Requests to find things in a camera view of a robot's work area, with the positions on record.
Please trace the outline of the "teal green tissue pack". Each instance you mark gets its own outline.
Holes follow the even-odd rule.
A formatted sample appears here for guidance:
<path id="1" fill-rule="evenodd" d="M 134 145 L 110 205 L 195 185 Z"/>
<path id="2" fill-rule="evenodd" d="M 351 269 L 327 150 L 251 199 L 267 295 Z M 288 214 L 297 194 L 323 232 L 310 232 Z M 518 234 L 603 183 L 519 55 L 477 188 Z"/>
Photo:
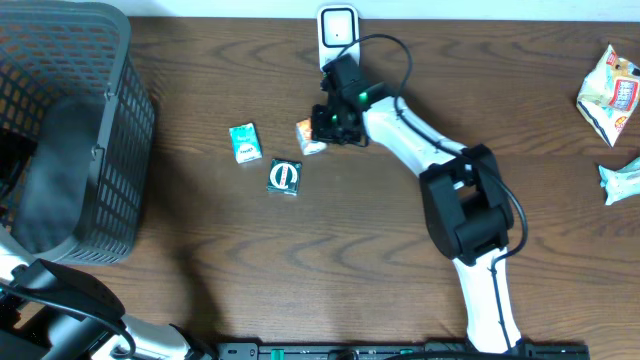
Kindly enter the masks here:
<path id="1" fill-rule="evenodd" d="M 234 157 L 238 164 L 262 158 L 262 150 L 253 123 L 247 123 L 229 129 Z"/>

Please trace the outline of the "teal green wipes pack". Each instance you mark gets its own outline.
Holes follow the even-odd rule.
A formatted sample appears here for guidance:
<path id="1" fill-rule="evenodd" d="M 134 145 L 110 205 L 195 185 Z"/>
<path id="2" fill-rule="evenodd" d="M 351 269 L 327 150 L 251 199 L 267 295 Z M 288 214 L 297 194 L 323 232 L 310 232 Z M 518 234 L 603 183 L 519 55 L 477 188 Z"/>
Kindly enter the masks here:
<path id="1" fill-rule="evenodd" d="M 606 192 L 606 206 L 639 194 L 639 162 L 640 158 L 636 158 L 619 170 L 598 166 L 600 186 Z"/>

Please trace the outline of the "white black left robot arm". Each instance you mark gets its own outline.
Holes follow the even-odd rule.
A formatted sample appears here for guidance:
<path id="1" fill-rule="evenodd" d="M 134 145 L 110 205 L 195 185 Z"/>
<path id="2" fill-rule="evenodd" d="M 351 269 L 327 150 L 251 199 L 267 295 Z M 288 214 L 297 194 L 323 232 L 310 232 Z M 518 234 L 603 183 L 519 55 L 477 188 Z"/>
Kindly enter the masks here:
<path id="1" fill-rule="evenodd" d="M 3 359 L 216 359 L 174 325 L 126 314 L 97 278 L 39 259 L 1 230 Z"/>

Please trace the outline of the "small green black box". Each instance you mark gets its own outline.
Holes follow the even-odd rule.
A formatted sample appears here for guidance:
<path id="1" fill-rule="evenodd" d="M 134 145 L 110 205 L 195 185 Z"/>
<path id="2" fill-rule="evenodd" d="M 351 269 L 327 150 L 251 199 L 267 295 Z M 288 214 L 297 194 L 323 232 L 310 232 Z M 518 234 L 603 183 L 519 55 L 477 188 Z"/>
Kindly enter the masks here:
<path id="1" fill-rule="evenodd" d="M 269 192 L 296 196 L 299 191 L 301 170 L 301 162 L 273 159 L 266 189 Z"/>

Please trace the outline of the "cream blue snack bag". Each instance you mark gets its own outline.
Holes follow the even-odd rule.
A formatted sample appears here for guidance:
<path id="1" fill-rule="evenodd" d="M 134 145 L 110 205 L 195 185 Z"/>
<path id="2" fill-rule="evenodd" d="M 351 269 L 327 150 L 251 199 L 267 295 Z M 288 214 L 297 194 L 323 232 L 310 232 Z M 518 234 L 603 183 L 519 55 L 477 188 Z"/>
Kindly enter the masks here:
<path id="1" fill-rule="evenodd" d="M 639 103 L 639 67 L 609 44 L 579 90 L 576 107 L 611 148 Z"/>

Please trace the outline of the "orange tissue pack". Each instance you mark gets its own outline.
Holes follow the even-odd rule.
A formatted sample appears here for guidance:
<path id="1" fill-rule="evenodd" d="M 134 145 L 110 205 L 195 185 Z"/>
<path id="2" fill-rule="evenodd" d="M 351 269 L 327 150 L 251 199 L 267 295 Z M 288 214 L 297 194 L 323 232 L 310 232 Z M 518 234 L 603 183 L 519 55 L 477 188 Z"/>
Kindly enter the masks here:
<path id="1" fill-rule="evenodd" d="M 303 155 L 312 155 L 324 151 L 327 144 L 312 139 L 311 119 L 296 124 L 296 137 Z"/>

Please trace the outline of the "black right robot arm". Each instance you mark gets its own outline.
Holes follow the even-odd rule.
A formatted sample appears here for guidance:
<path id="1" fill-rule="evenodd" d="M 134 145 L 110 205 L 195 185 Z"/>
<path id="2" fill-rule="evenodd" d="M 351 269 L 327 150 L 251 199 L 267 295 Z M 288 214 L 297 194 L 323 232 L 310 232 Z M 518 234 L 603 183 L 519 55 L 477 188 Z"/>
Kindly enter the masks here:
<path id="1" fill-rule="evenodd" d="M 418 178 L 426 227 L 456 269 L 467 311 L 467 338 L 480 352 L 508 353 L 521 340 L 511 309 L 508 233 L 526 219 L 484 145 L 450 140 L 383 83 L 324 80 L 327 102 L 311 115 L 315 141 L 364 147 L 375 142 Z"/>

